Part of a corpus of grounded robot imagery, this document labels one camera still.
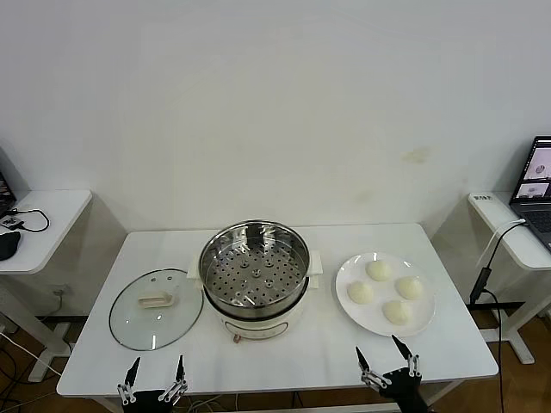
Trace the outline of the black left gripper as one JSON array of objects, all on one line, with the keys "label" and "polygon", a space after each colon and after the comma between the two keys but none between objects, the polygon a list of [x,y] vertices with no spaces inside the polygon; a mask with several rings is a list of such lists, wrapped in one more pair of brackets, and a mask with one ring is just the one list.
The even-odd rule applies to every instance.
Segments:
[{"label": "black left gripper", "polygon": [[123,406],[128,405],[128,413],[171,413],[172,404],[176,404],[188,390],[185,379],[183,355],[179,355],[176,375],[173,383],[165,390],[137,391],[133,386],[139,370],[140,357],[137,357],[127,370],[122,383],[117,385],[117,391]]}]

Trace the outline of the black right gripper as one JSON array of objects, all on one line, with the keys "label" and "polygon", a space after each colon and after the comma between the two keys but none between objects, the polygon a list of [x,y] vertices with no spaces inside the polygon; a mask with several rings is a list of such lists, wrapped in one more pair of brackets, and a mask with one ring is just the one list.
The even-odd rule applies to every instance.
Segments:
[{"label": "black right gripper", "polygon": [[402,413],[428,413],[429,406],[419,393],[421,372],[419,371],[419,355],[412,351],[397,336],[391,335],[395,346],[407,362],[407,367],[385,373],[383,377],[391,384],[385,387],[385,380],[373,371],[362,351],[355,346],[358,365],[361,370],[361,381],[384,398],[393,400]]}]

